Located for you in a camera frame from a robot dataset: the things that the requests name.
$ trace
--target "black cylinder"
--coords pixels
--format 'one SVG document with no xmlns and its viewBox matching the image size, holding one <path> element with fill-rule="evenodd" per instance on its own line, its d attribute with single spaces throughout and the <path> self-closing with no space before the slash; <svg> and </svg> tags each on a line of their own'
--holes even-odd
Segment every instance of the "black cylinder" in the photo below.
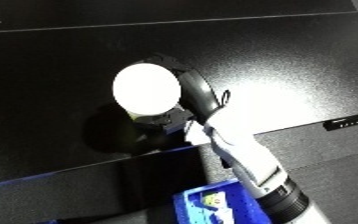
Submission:
<svg viewBox="0 0 358 224">
<path fill-rule="evenodd" d="M 290 222 L 301 215 L 310 203 L 309 198 L 290 178 L 275 191 L 258 198 L 257 201 L 274 224 Z"/>
</svg>

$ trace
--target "blue container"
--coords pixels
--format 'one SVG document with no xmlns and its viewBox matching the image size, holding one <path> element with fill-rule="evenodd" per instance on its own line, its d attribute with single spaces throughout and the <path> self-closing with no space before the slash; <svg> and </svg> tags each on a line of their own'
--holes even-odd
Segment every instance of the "blue container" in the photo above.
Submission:
<svg viewBox="0 0 358 224">
<path fill-rule="evenodd" d="M 236 224 L 271 224 L 255 199 L 235 179 L 174 195 L 179 224 L 218 224 L 214 211 L 202 203 L 202 197 L 205 192 L 220 191 L 226 193 L 226 201 L 228 207 L 233 210 Z"/>
</svg>

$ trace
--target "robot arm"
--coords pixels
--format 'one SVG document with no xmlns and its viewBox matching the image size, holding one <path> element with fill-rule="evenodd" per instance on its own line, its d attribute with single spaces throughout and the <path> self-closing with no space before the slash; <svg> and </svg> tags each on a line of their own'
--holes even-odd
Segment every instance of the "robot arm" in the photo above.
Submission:
<svg viewBox="0 0 358 224">
<path fill-rule="evenodd" d="M 140 63 L 163 66 L 176 76 L 182 91 L 180 105 L 204 126 L 214 152 L 232 167 L 273 223 L 330 223 L 291 180 L 276 157 L 255 140 L 247 124 L 233 119 L 235 116 L 230 114 L 225 100 L 218 102 L 214 91 L 195 69 L 161 54 Z"/>
<path fill-rule="evenodd" d="M 316 204 L 290 179 L 280 162 L 223 107 L 204 125 L 214 152 L 233 169 L 273 223 L 328 224 Z"/>
</svg>

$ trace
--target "table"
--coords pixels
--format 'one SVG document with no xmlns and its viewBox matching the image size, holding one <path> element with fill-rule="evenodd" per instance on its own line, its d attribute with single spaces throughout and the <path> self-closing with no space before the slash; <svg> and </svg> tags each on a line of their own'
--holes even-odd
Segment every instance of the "table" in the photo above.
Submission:
<svg viewBox="0 0 358 224">
<path fill-rule="evenodd" d="M 1 25 L 0 183 L 152 150 L 136 142 L 139 133 L 112 99 L 111 83 L 120 69 L 154 52 L 196 67 L 218 95 L 233 90 L 238 109 L 258 115 L 260 133 L 358 114 L 358 13 L 347 1 L 291 2 L 246 10 L 242 19 Z M 198 7 L 216 6 L 204 3 Z M 203 18 L 242 15 L 221 10 Z M 177 19 L 200 19 L 196 12 Z M 48 29 L 31 30 L 40 27 Z M 164 141 L 182 144 L 179 137 Z"/>
</svg>

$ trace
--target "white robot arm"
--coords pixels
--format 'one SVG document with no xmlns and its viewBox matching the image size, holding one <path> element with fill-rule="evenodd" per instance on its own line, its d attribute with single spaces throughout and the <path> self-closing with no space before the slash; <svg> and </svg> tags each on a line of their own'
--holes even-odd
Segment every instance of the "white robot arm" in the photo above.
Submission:
<svg viewBox="0 0 358 224">
<path fill-rule="evenodd" d="M 227 107 L 205 123 L 214 152 L 233 169 L 273 223 L 328 224 L 330 221 L 293 182 L 280 162 Z"/>
</svg>

